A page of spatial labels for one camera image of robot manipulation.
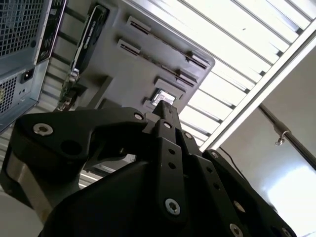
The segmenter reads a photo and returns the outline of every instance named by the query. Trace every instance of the screw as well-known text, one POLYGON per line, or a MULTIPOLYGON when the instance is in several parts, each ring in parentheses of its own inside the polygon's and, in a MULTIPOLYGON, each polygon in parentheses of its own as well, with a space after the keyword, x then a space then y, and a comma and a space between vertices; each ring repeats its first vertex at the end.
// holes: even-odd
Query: screw
POLYGON ((121 148, 118 153, 120 153, 121 155, 124 154, 124 153, 125 153, 125 149, 124 149, 124 148, 121 148))
POLYGON ((46 123, 38 123, 34 125, 33 132, 40 136, 48 136, 53 133, 53 128, 46 123))
POLYGON ((187 138, 192 139, 192 135, 191 134, 185 132, 184 135, 186 135, 187 138))
POLYGON ((171 128, 171 125, 168 124, 167 122, 164 122, 163 125, 164 125, 165 127, 167 127, 167 128, 171 128))
POLYGON ((287 237, 292 237, 292 235, 289 233, 289 231, 287 231, 286 228, 283 227, 282 230, 283 230, 283 232, 285 233, 285 235, 286 235, 287 237))
POLYGON ((165 203, 164 203, 167 211, 171 214, 171 215, 174 215, 174 216, 178 216, 180 215, 180 206, 179 204, 171 199, 171 198, 168 198, 165 203))
POLYGON ((215 152, 211 153, 214 158, 218 158, 218 155, 215 152))
POLYGON ((245 209, 242 207, 242 205, 239 204, 239 202, 234 201, 234 206, 238 209, 238 211, 246 213, 245 209))
POLYGON ((143 120, 143 116, 141 116, 140 114, 134 114, 135 118, 137 118, 138 120, 143 120))
POLYGON ((231 232, 233 233, 235 237, 243 237, 243 233, 237 225, 230 224, 229 228, 231 229, 231 232))

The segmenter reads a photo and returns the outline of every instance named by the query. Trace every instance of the bolt head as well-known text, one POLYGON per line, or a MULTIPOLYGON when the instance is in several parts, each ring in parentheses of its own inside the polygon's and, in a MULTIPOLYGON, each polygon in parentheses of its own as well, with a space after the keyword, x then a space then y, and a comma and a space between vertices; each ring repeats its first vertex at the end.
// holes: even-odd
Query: bolt head
POLYGON ((241 212, 246 213, 245 209, 242 207, 242 205, 239 204, 239 202, 234 201, 234 206, 241 212))
POLYGON ((192 139, 192 135, 191 135, 191 134, 185 132, 184 135, 185 135, 188 139, 192 139))
POLYGON ((211 155, 212 155, 214 158, 218 158, 218 155, 217 155, 215 152, 212 152, 211 155))
POLYGON ((164 125, 165 127, 167 127, 167 128, 171 128, 171 125, 168 124, 167 122, 164 122, 163 125, 164 125))
POLYGON ((171 215, 174 215, 174 216, 180 215, 180 211, 181 211, 180 206, 175 200, 168 198, 165 201, 164 205, 167 212, 169 212, 171 215))
POLYGON ((135 113, 134 116, 135 116, 135 118, 137 118, 138 120, 143 120, 143 116, 141 116, 140 114, 135 113))
POLYGON ((237 225, 230 224, 229 228, 231 229, 231 232, 233 233, 235 237, 243 237, 243 233, 237 225))
POLYGON ((46 123, 37 123, 33 126, 33 132, 40 136, 49 136, 53 133, 53 128, 46 123))

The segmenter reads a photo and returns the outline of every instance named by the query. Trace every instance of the gray metal panel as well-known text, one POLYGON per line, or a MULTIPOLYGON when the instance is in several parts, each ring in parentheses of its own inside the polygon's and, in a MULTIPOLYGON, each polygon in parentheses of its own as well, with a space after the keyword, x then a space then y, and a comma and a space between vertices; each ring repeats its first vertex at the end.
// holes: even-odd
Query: gray metal panel
POLYGON ((0 79, 6 73, 34 64, 51 1, 5 0, 0 3, 0 21, 4 23, 0 34, 0 79))
POLYGON ((96 0, 68 0, 67 7, 86 17, 91 3, 96 0))
POLYGON ((146 99, 153 97, 156 90, 155 80, 157 77, 164 78, 170 84, 175 85, 186 92, 181 99, 176 100, 174 103, 178 108, 178 111, 181 111, 211 70, 214 65, 213 58, 175 35, 166 27, 143 15, 137 9, 121 1, 117 1, 119 4, 117 15, 115 14, 115 7, 108 3, 103 3, 103 1, 99 2, 102 2, 102 5, 112 10, 112 12, 110 13, 107 24, 97 42, 90 64, 82 77, 85 79, 91 79, 99 75, 109 75, 110 77, 113 77, 114 80, 107 90, 105 98, 124 107, 137 108, 142 112, 148 111, 143 107, 143 103, 146 99), (188 63, 183 55, 173 50, 170 46, 152 36, 146 36, 135 31, 126 24, 129 16, 133 16, 143 24, 150 26, 155 35, 174 47, 177 47, 182 52, 198 52, 209 62, 210 66, 205 71, 199 70, 188 63), (156 65, 139 56, 137 58, 129 56, 117 48, 119 39, 124 39, 132 45, 139 46, 141 52, 150 55, 155 58, 155 60, 158 60, 174 70, 187 70, 198 78, 197 84, 194 88, 182 86, 176 82, 174 76, 158 68, 156 65))
POLYGON ((64 14, 59 31, 66 33, 70 37, 79 41, 83 27, 84 23, 68 14, 64 14))
POLYGON ((56 40, 54 53, 64 57, 68 61, 72 61, 76 52, 76 45, 69 43, 61 37, 56 40))
POLYGON ((33 78, 24 83, 21 79, 26 70, 0 82, 0 131, 3 131, 37 103, 48 62, 46 60, 36 66, 33 78))

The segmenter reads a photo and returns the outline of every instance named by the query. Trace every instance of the metal pipe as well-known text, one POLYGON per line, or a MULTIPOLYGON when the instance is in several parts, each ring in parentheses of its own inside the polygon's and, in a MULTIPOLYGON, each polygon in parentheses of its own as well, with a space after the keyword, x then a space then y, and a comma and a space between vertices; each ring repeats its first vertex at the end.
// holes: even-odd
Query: metal pipe
POLYGON ((289 143, 298 151, 298 153, 316 170, 316 158, 314 155, 292 134, 291 130, 270 111, 261 104, 259 110, 273 124, 275 131, 289 141, 289 143))

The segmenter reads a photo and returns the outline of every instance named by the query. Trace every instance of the mounting hole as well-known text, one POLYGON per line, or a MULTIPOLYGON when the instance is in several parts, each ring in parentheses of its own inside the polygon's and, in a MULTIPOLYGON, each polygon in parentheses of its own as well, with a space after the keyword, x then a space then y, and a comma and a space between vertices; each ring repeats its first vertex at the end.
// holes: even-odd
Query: mounting hole
POLYGON ((213 170, 210 167, 206 167, 207 171, 213 173, 213 170))
POLYGON ((271 228, 271 231, 273 232, 273 234, 274 234, 276 237, 282 237, 282 233, 281 233, 281 231, 279 231, 279 230, 277 229, 277 227, 271 226, 270 228, 271 228))
POLYGON ((41 132, 48 132, 48 128, 44 127, 44 126, 40 126, 39 127, 39 131, 41 131, 41 132))
POLYGON ((30 46, 31 46, 31 48, 35 48, 36 47, 36 40, 31 41, 30 46))
POLYGON ((174 165, 174 163, 169 163, 169 167, 170 167, 170 169, 175 169, 176 168, 176 166, 174 165))
POLYGON ((214 183, 214 188, 216 188, 217 190, 221 190, 221 188, 219 187, 217 183, 214 183))
POLYGON ((176 152, 174 150, 172 150, 172 149, 169 149, 169 153, 172 154, 172 155, 176 154, 176 152))
POLYGON ((60 146, 63 153, 68 154, 70 156, 79 155, 82 151, 82 146, 75 141, 67 140, 63 141, 60 146))

